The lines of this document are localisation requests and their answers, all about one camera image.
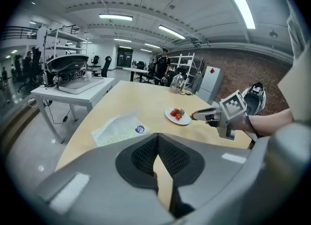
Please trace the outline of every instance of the railing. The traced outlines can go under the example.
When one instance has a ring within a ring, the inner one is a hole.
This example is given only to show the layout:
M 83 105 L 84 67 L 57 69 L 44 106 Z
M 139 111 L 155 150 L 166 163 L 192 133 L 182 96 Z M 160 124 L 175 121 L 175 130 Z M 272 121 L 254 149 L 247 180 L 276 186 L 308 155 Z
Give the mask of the railing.
M 77 25 L 70 25 L 70 26 L 66 26 L 65 28 L 65 33 L 69 33 L 69 34 L 73 34 L 73 35 L 78 35 L 79 34 L 79 30 L 80 27 Z
M 7 39 L 37 39 L 38 29 L 23 26 L 6 26 L 1 34 L 1 40 Z

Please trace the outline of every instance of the plastic bag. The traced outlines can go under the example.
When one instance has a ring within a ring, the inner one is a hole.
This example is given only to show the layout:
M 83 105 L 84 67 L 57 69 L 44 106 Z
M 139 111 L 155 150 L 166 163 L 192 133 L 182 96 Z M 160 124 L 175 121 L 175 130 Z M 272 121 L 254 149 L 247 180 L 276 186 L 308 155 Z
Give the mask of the plastic bag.
M 151 131 L 138 119 L 138 110 L 127 112 L 108 120 L 92 132 L 96 145 L 104 146 L 129 138 L 150 134 Z

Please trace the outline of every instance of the white refrigerator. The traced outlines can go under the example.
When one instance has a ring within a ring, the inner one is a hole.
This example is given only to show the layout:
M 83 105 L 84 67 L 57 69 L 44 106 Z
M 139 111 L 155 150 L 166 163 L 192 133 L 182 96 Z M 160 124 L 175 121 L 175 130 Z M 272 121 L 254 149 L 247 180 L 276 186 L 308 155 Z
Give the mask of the white refrigerator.
M 203 101 L 212 105 L 223 79 L 224 73 L 221 71 L 221 69 L 208 66 L 205 71 L 200 89 L 196 92 L 196 95 Z

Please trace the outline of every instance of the ceiling light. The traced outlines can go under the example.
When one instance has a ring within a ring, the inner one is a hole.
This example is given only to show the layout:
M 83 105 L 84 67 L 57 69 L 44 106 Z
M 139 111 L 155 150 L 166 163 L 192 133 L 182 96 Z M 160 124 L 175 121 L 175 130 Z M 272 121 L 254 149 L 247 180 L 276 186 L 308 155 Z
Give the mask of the ceiling light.
M 131 42 L 131 40 L 126 40 L 126 39 L 119 39 L 119 38 L 114 38 L 116 41 L 123 41 L 123 42 Z
M 132 16 L 126 16 L 126 15 L 118 15 L 118 14 L 99 14 L 100 18 L 111 18 L 111 19 L 122 19 L 122 20 L 128 20 L 132 21 Z
M 144 52 L 152 52 L 152 51 L 148 51 L 148 50 L 144 50 L 144 49 L 140 49 L 141 51 L 144 51 Z
M 119 46 L 119 48 L 131 49 L 131 47 Z
M 184 36 L 182 36 L 181 34 L 178 34 L 177 32 L 174 32 L 173 30 L 171 30 L 171 29 L 169 29 L 169 28 L 166 28 L 166 27 L 164 27 L 163 25 L 160 25 L 159 26 L 159 29 L 161 29 L 161 30 L 164 30 L 164 31 L 166 31 L 166 32 L 168 32 L 168 33 L 170 33 L 170 34 L 173 34 L 173 35 L 175 35 L 175 36 L 177 36 L 177 37 L 179 37 L 179 38 L 181 38 L 181 39 L 186 39 Z
M 248 29 L 255 29 L 253 16 L 246 0 L 234 0 L 238 6 Z
M 270 37 L 272 38 L 277 38 L 277 33 L 274 32 L 274 30 L 272 30 L 270 33 L 269 33 Z
M 146 44 L 145 45 L 148 45 L 148 46 L 151 46 L 151 47 L 155 47 L 155 48 L 158 48 L 158 49 L 161 49 L 159 46 L 155 46 L 155 45 L 152 45 L 152 44 Z

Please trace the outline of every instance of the table leg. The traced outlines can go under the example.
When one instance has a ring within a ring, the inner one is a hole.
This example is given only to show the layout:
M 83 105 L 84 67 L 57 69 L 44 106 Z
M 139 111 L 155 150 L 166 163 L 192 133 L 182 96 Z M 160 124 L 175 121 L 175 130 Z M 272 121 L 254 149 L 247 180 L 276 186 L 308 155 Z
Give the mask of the table leg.
M 134 71 L 131 71 L 131 79 L 130 81 L 132 82 L 134 80 Z
M 54 135 L 55 135 L 56 139 L 58 140 L 58 142 L 62 144 L 64 142 L 64 139 L 60 137 L 60 135 L 56 131 L 55 127 L 53 126 L 53 124 L 52 124 L 52 122 L 51 122 L 47 112 L 45 111 L 42 99 L 39 96 L 36 96 L 35 99 L 37 100 L 38 107 L 39 107 L 40 112 L 41 112 L 43 118 L 45 119 L 47 125 L 49 126 L 50 130 L 52 131 L 52 133 L 54 133 Z
M 69 106 L 70 106 L 70 110 L 72 112 L 72 116 L 73 116 L 74 120 L 77 121 L 78 118 L 76 116 L 76 112 L 74 111 L 74 106 L 72 104 L 69 104 Z
M 92 111 L 92 109 L 93 109 L 92 103 L 89 103 L 89 104 L 86 106 L 86 109 L 87 109 L 87 113 L 89 113 L 90 111 Z

